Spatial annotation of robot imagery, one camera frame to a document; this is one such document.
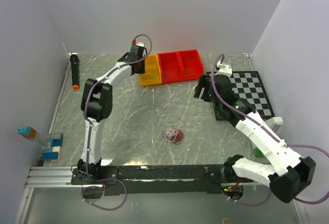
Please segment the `yellow plastic bin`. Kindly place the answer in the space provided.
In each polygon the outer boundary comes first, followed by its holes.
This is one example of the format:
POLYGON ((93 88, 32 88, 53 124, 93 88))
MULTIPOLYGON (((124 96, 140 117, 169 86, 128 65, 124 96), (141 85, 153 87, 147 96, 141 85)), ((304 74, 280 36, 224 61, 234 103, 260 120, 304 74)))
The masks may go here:
POLYGON ((162 83, 158 54, 151 54, 145 59, 145 73, 140 74, 139 78, 141 86, 158 85, 162 83))

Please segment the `red plastic bin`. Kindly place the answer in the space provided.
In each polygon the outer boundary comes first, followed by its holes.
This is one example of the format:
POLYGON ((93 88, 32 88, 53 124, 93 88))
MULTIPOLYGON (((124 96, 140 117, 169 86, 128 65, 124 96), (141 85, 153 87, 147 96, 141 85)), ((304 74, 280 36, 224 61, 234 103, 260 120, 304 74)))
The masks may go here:
POLYGON ((182 82, 183 65, 178 52, 158 54, 162 84, 182 82))
POLYGON ((183 65, 184 81, 198 80, 204 73, 204 66, 197 49, 178 52, 183 65))

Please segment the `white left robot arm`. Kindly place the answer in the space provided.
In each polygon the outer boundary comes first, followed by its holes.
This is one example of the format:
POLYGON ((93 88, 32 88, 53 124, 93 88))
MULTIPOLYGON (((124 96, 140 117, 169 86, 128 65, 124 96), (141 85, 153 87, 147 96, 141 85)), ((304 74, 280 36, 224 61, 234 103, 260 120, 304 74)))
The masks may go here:
POLYGON ((103 76, 85 82, 81 110, 85 119, 84 149, 77 163, 78 171, 90 184, 101 179, 101 141, 106 119, 113 109, 113 89, 131 75, 145 73, 147 49, 144 43, 133 43, 103 76))

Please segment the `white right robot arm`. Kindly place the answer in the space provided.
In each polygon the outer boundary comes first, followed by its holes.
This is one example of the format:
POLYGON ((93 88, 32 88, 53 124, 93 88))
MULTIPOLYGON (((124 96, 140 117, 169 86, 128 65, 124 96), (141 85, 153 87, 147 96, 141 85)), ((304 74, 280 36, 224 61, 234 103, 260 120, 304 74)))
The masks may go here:
POLYGON ((228 181, 247 178, 262 183, 284 203, 291 202, 311 184, 315 161, 288 147, 263 121, 253 105, 244 98, 237 98, 227 76, 201 75, 194 97, 212 103, 224 120, 244 134, 269 161, 269 164, 261 164, 242 155, 229 157, 224 163, 224 175, 228 181))

